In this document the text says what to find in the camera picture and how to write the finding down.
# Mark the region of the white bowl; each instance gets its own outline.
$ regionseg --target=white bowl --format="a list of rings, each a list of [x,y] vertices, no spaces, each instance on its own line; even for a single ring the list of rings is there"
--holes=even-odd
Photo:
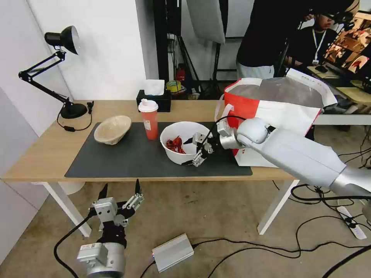
[[[131,127],[128,116],[119,115],[106,119],[94,131],[94,139],[107,145],[117,144]]]
[[[163,148],[166,151],[167,156],[170,158],[171,161],[181,165],[186,161],[192,160],[194,155],[196,154],[197,147],[192,143],[186,145],[183,144],[182,148],[186,154],[180,154],[172,150],[169,150],[166,147],[166,142],[168,140],[174,140],[177,136],[179,136],[182,139],[182,142],[184,143],[189,138],[192,138],[196,132],[199,132],[206,136],[209,132],[209,129],[196,122],[176,122],[174,124],[167,126],[163,130],[163,132],[160,135],[160,141]]]

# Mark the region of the wooden table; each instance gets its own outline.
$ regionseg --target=wooden table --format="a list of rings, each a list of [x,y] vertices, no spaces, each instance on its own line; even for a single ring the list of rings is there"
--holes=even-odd
[[[321,73],[315,69],[315,66],[309,66],[307,69],[313,73],[313,76],[320,80],[326,81],[326,78],[341,78],[336,72],[328,69],[327,72]],[[353,105],[340,115],[320,115],[315,121],[315,124],[331,124],[331,125],[370,125],[371,124],[371,95],[366,93],[359,87],[361,84],[355,84],[355,87],[336,87],[335,90],[342,97],[353,102]]]
[[[159,113],[159,122],[214,121],[214,110],[217,101],[213,100],[175,100],[172,101],[170,113]],[[68,198],[58,182],[86,181],[135,181],[136,178],[66,178],[65,173],[90,134],[95,123],[115,115],[127,115],[133,122],[141,122],[142,118],[134,100],[100,100],[95,101],[93,121],[84,131],[67,132],[54,122],[45,133],[31,146],[24,156],[4,175],[5,182],[38,182],[42,183],[66,214],[77,225],[83,220],[74,204]],[[90,116],[84,115],[78,119],[66,120],[60,118],[62,125],[83,128],[89,123]],[[277,168],[252,167],[251,176],[206,176],[206,177],[152,177],[141,178],[141,181],[241,181],[241,180],[288,180],[277,193],[276,198],[264,215],[258,226],[263,234],[285,201],[290,196],[290,190],[299,181],[288,173]],[[85,224],[80,228],[84,236],[89,236],[91,228]]]

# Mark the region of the gray pants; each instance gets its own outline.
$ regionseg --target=gray pants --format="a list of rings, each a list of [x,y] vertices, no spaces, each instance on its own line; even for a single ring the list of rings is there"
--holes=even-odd
[[[260,66],[260,67],[246,67],[237,63],[237,78],[255,77],[260,79],[273,78],[273,66]]]

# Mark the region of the bag handle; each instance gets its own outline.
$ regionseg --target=bag handle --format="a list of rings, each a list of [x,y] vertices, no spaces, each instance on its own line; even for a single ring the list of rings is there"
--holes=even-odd
[[[219,114],[219,111],[220,111],[221,104],[223,103],[223,98],[224,98],[224,94],[221,95],[221,97],[219,98],[218,104],[216,105],[215,115],[214,115],[214,121],[215,122],[218,120],[218,114]],[[221,115],[221,117],[227,116],[228,113],[230,111],[233,111],[233,110],[234,110],[234,106],[232,104],[228,103],[225,106],[224,111],[223,111],[223,114]]]

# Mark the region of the concrete floor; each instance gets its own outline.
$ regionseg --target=concrete floor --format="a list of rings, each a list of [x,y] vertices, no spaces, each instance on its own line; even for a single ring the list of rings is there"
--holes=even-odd
[[[363,130],[352,127],[348,133],[332,127],[317,127],[316,140],[332,146],[338,153],[359,150]],[[87,183],[82,190],[70,196],[82,215],[96,200],[102,183]],[[321,215],[338,216],[322,204],[302,205],[288,200],[265,235],[259,236],[258,222],[274,198],[277,189],[271,181],[264,182],[168,182],[142,183],[145,201],[131,218],[126,229],[126,276],[138,278],[151,262],[151,249],[187,233],[192,243],[205,239],[227,237],[234,240],[254,241],[296,249],[295,231],[304,221]],[[117,201],[127,200],[134,191],[134,183],[110,183],[108,195]],[[307,189],[302,194],[314,196]],[[359,203],[349,208],[353,215],[361,213]],[[358,218],[365,223],[364,217]],[[89,221],[93,232],[84,239],[74,233],[59,248],[60,257],[80,277],[84,266],[76,262],[79,247],[99,238],[99,221]],[[51,196],[35,216],[16,246],[0,266],[0,277],[70,277],[53,257],[55,243],[73,227]],[[371,238],[371,232],[365,231]],[[347,245],[366,245],[370,240],[356,240],[343,222],[337,219],[318,219],[300,230],[302,248],[312,248],[326,241],[338,241]],[[202,277],[226,255],[247,244],[226,242],[207,243],[198,246],[195,254],[181,264],[159,274],[155,266],[146,273],[150,277]],[[313,253],[304,253],[299,259],[286,259],[262,250],[241,252],[221,264],[212,275],[217,277],[322,277],[335,263],[354,250],[339,246],[325,246]],[[346,264],[331,277],[369,277],[371,252]]]

